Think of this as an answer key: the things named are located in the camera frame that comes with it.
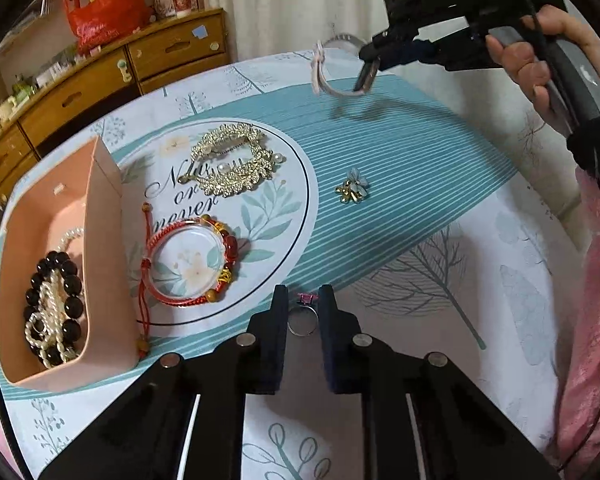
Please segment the pink smart watch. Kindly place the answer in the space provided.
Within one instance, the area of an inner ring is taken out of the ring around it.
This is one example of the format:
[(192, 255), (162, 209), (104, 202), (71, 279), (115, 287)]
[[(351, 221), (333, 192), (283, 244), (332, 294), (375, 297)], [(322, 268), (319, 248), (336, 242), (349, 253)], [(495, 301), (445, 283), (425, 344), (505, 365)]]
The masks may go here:
[(326, 61), (325, 46), (321, 41), (317, 41), (313, 48), (313, 58), (311, 60), (311, 84), (315, 94), (321, 92), (337, 98), (360, 98), (366, 96), (372, 90), (377, 73), (379, 72), (379, 62), (364, 63), (362, 68), (362, 78), (358, 81), (361, 88), (358, 90), (339, 90), (333, 87), (324, 75), (324, 64)]

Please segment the green gold flower brooch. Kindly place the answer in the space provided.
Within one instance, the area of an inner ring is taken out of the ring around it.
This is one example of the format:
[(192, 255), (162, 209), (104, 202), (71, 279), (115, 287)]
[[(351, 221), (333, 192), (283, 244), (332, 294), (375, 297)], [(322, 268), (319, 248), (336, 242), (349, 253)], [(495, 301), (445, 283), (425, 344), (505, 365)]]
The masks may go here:
[(351, 168), (343, 182), (336, 186), (335, 192), (339, 195), (341, 203), (357, 204), (370, 196), (369, 187), (366, 177), (363, 177), (356, 168)]

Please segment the silver ring pink stone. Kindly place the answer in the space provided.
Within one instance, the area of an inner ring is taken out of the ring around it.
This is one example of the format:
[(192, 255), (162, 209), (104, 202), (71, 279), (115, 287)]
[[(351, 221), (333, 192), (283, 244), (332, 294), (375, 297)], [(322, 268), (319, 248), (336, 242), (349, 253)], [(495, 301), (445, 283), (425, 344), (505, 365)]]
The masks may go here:
[(299, 292), (289, 306), (287, 328), (292, 336), (306, 338), (318, 329), (320, 320), (317, 314), (318, 296), (313, 292)]

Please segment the pink plastic tray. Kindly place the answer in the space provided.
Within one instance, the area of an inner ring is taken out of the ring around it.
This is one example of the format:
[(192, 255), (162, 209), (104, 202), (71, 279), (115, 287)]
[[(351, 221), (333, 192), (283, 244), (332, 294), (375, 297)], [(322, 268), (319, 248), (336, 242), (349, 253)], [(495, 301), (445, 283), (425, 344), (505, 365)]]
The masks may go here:
[[(6, 218), (0, 261), (0, 367), (9, 385), (64, 392), (133, 368), (138, 330), (122, 242), (122, 183), (99, 138), (89, 140), (34, 182)], [(38, 260), (68, 229), (85, 289), (81, 355), (48, 370), (24, 339), (24, 294)]]

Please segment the wooden desk with drawers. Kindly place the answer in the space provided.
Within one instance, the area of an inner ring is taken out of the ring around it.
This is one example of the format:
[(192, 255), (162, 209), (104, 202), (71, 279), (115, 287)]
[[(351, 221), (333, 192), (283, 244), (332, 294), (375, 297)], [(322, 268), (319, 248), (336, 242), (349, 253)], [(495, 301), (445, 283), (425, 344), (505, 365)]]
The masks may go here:
[(175, 81), (230, 64), (225, 11), (169, 18), (108, 44), (28, 99), (0, 130), (0, 200), (62, 136)]

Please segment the floral tin canister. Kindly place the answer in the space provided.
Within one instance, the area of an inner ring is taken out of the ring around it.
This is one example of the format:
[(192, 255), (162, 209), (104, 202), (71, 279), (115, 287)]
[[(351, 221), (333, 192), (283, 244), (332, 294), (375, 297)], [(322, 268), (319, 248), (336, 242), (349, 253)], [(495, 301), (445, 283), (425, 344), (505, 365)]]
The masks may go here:
[(159, 20), (172, 18), (176, 14), (173, 0), (154, 0), (154, 8)]

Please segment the red plastic bag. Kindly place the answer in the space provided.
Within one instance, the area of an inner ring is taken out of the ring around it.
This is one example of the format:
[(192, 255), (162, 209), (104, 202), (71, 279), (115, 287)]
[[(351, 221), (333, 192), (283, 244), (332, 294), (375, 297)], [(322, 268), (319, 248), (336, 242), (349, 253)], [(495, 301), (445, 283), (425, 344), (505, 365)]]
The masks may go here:
[(151, 8), (145, 0), (62, 0), (76, 50), (87, 54), (149, 25)]

